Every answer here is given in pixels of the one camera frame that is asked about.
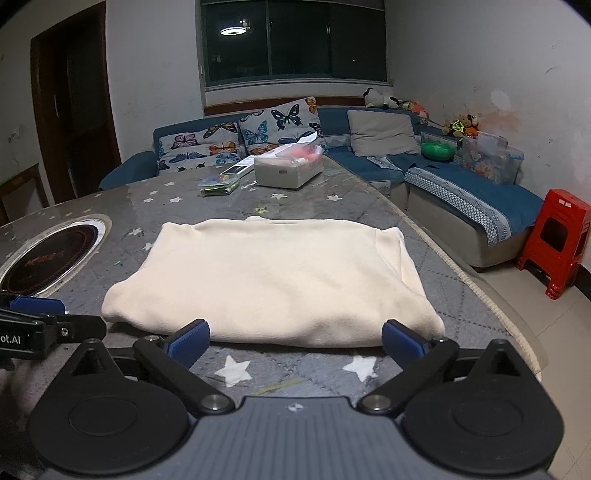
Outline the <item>clear plastic storage bin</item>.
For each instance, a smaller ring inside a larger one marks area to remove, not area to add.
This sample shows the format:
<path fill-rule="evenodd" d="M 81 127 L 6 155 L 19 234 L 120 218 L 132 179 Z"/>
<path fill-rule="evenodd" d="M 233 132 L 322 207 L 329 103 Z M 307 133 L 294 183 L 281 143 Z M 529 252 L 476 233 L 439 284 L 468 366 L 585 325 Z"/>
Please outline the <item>clear plastic storage bin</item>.
<path fill-rule="evenodd" d="M 525 160 L 525 153 L 508 144 L 501 136 L 480 132 L 476 138 L 459 142 L 461 166 L 499 185 L 512 185 Z"/>

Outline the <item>colourful toy pile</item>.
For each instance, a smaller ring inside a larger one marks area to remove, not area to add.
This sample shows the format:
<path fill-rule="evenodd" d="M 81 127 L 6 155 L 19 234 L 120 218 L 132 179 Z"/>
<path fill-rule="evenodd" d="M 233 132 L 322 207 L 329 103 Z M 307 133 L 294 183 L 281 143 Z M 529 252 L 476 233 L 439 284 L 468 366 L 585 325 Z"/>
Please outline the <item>colourful toy pile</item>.
<path fill-rule="evenodd" d="M 462 114 L 455 120 L 446 121 L 442 127 L 442 133 L 445 136 L 455 138 L 477 138 L 479 134 L 479 125 L 480 120 L 476 115 Z"/>

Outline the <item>dark window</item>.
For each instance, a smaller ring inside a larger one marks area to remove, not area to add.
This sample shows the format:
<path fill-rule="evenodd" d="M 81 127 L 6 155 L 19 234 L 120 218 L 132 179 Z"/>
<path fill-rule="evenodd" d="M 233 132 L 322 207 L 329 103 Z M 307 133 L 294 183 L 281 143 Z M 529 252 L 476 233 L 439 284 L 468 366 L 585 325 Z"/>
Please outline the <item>dark window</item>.
<path fill-rule="evenodd" d="M 382 1 L 202 1 L 208 86 L 388 80 Z"/>

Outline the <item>butterfly pillow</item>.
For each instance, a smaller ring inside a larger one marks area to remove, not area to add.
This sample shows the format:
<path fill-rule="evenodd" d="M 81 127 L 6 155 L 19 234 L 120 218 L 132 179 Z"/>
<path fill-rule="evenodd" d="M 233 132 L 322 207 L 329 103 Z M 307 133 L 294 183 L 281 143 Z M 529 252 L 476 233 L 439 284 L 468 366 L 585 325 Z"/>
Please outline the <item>butterfly pillow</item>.
<path fill-rule="evenodd" d="M 157 141 L 159 173 L 235 164 L 242 160 L 239 128 L 225 122 L 204 130 L 174 133 Z"/>
<path fill-rule="evenodd" d="M 239 121 L 249 154 L 262 154 L 301 138 L 317 134 L 315 145 L 328 152 L 315 97 L 291 101 L 247 114 Z"/>

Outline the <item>dark wooden door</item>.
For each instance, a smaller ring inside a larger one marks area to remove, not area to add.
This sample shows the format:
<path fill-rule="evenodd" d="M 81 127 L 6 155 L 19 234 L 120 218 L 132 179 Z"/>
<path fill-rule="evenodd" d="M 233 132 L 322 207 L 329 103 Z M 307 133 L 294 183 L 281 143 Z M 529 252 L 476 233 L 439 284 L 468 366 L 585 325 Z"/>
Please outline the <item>dark wooden door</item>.
<path fill-rule="evenodd" d="M 106 3 L 101 1 L 31 40 L 35 125 L 53 199 L 99 190 L 121 165 L 106 65 Z"/>

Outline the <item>black induction cooktop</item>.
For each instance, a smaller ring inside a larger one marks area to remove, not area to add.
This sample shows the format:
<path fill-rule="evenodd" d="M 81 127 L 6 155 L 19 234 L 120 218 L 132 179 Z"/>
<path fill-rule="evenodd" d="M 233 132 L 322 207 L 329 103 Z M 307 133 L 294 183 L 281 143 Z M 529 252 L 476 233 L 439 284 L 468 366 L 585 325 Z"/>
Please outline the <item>black induction cooktop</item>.
<path fill-rule="evenodd" d="M 22 296 L 47 291 L 92 253 L 104 231 L 96 222 L 88 222 L 49 234 L 20 254 L 1 275 L 1 290 Z"/>

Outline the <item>white remote device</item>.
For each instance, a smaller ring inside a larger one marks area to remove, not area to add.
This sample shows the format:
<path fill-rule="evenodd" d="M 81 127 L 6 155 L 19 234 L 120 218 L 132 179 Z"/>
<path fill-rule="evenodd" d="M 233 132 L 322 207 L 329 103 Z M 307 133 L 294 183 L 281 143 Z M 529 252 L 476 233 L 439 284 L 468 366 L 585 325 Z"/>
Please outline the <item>white remote device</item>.
<path fill-rule="evenodd" d="M 250 157 L 246 157 L 245 159 L 240 160 L 239 162 L 233 164 L 228 169 L 225 169 L 221 172 L 221 175 L 229 174 L 229 175 L 236 175 L 239 178 L 249 174 L 253 170 L 253 159 Z"/>

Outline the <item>right butterfly pillow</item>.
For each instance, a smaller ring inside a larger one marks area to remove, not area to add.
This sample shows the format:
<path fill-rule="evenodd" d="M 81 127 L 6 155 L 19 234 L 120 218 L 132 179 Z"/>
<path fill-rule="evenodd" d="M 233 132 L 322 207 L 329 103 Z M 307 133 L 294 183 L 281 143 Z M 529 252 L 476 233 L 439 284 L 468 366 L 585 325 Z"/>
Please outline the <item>right butterfly pillow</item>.
<path fill-rule="evenodd" d="M 301 138 L 317 134 L 315 145 L 328 152 L 315 97 L 291 101 L 247 114 L 239 121 L 249 154 L 262 154 Z"/>

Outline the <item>green bowl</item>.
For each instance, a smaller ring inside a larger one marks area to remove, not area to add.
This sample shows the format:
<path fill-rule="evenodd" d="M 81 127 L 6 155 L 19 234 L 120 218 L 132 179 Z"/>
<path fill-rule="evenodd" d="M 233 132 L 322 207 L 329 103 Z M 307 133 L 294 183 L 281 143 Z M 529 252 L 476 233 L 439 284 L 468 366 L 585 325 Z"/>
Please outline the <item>green bowl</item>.
<path fill-rule="evenodd" d="M 439 143 L 439 142 L 422 142 L 421 153 L 431 161 L 435 162 L 451 162 L 456 154 L 457 147 L 455 145 Z"/>

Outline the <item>left butterfly pillow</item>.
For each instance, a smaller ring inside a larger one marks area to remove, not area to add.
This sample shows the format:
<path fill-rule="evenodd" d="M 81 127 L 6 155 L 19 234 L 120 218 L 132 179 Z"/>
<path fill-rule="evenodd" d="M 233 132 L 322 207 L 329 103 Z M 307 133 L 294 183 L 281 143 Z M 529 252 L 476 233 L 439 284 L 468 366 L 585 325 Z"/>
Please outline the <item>left butterfly pillow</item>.
<path fill-rule="evenodd" d="M 204 130 L 174 133 L 157 141 L 159 173 L 235 164 L 242 160 L 239 128 L 225 122 Z"/>

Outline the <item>clear box colourful items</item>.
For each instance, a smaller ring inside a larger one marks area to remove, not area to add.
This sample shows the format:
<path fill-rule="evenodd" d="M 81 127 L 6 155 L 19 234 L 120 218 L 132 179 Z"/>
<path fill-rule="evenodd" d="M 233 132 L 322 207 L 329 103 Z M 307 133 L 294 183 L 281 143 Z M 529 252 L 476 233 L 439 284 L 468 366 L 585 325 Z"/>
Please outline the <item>clear box colourful items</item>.
<path fill-rule="evenodd" d="M 203 197 L 230 195 L 239 186 L 240 177 L 236 174 L 221 173 L 202 180 L 199 193 Z"/>

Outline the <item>grey cushion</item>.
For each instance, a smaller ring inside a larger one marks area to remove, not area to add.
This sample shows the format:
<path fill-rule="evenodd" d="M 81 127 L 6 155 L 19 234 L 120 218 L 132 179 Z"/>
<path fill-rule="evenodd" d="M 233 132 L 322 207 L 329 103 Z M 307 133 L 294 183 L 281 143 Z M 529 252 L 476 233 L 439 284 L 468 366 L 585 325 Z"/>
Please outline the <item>grey cushion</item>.
<path fill-rule="evenodd" d="M 386 111 L 349 110 L 349 142 L 359 157 L 421 152 L 411 118 Z"/>

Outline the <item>cream sweater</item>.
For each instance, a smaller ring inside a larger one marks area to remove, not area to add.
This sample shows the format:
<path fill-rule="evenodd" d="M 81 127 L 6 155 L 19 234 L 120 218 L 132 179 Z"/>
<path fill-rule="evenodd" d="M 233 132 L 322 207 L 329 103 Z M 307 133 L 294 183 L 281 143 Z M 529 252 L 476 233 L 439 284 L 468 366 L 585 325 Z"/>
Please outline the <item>cream sweater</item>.
<path fill-rule="evenodd" d="M 218 342 L 304 348 L 376 346 L 390 319 L 445 331 L 401 230 L 335 219 L 166 223 L 101 312 L 151 333 L 204 319 Z"/>

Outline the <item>wooden side table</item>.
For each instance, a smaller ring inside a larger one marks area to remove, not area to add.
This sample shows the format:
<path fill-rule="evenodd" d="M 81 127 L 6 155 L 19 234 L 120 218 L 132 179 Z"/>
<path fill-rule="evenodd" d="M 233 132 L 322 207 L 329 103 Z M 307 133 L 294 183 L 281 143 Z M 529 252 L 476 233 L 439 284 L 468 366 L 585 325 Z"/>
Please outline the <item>wooden side table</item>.
<path fill-rule="evenodd" d="M 49 200 L 38 164 L 23 170 L 1 184 L 1 225 L 48 206 Z"/>

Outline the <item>red plastic stool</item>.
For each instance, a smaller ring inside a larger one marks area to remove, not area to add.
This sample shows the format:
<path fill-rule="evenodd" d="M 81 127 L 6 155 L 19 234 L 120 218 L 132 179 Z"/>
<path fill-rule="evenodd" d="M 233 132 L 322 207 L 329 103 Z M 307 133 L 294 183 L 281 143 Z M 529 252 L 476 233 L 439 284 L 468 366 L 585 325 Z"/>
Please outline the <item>red plastic stool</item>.
<path fill-rule="evenodd" d="M 541 270 L 548 284 L 546 295 L 556 300 L 574 283 L 590 236 L 590 205 L 563 189 L 546 194 L 517 262 Z"/>

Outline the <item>white tissue box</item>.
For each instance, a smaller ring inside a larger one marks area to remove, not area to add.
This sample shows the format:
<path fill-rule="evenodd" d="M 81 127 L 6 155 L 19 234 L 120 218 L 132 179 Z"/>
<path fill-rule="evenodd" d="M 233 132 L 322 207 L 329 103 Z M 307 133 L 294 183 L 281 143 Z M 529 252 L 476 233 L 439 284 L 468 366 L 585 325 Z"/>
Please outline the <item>white tissue box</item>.
<path fill-rule="evenodd" d="M 301 137 L 263 154 L 253 155 L 256 183 L 263 187 L 297 190 L 324 171 L 324 150 L 318 134 Z"/>

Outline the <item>black white plush toy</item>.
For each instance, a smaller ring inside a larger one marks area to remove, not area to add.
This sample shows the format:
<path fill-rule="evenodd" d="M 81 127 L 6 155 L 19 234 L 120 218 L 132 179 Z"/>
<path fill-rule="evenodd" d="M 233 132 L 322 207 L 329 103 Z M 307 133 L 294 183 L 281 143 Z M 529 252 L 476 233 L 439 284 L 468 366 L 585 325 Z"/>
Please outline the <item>black white plush toy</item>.
<path fill-rule="evenodd" d="M 381 108 L 384 110 L 407 109 L 404 101 L 392 96 L 386 96 L 372 87 L 363 92 L 363 101 L 367 108 Z"/>

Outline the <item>blue corner sofa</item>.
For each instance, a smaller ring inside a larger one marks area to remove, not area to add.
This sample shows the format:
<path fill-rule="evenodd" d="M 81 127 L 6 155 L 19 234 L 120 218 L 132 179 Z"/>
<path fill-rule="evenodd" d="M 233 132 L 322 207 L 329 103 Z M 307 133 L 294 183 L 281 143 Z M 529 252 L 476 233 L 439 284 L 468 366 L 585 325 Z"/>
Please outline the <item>blue corner sofa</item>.
<path fill-rule="evenodd" d="M 391 155 L 390 168 L 358 157 L 349 145 L 349 108 L 322 107 L 318 127 L 329 158 L 373 185 L 387 185 L 391 200 L 476 268 L 516 258 L 533 230 L 543 201 L 525 188 L 498 185 L 449 162 L 421 155 Z"/>

